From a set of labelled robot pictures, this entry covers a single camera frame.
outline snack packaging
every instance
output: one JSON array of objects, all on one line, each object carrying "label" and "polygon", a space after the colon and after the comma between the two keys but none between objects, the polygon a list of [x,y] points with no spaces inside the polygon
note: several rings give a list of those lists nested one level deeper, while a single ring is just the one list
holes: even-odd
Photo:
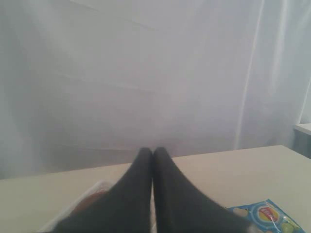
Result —
[{"label": "snack packaging", "polygon": [[271,200],[250,205],[234,206],[228,210],[253,222],[263,233],[305,233],[302,228]]}]

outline white fabric backdrop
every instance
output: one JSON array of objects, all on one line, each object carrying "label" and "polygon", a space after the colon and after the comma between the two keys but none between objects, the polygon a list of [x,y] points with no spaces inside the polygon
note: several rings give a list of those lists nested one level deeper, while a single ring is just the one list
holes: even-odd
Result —
[{"label": "white fabric backdrop", "polygon": [[2,173],[71,149],[291,146],[311,80],[309,0],[0,4]]}]

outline table surface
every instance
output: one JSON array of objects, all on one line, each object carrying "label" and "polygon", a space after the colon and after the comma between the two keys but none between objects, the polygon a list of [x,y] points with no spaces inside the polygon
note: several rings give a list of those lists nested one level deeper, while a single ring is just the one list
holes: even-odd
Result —
[{"label": "table surface", "polygon": [[[311,160],[284,147],[175,157],[181,171],[223,206],[271,199],[311,232]],[[130,164],[0,180],[0,232],[35,232],[99,180]]]},{"label": "table surface", "polygon": [[311,135],[311,124],[298,124],[294,127],[296,130]]}]

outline white curtain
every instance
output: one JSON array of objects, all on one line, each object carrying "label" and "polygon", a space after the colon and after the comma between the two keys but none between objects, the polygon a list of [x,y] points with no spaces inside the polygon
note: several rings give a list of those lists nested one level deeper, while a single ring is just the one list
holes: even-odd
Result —
[{"label": "white curtain", "polygon": [[310,0],[0,5],[2,173],[45,170],[70,150],[292,144],[311,80]]}]

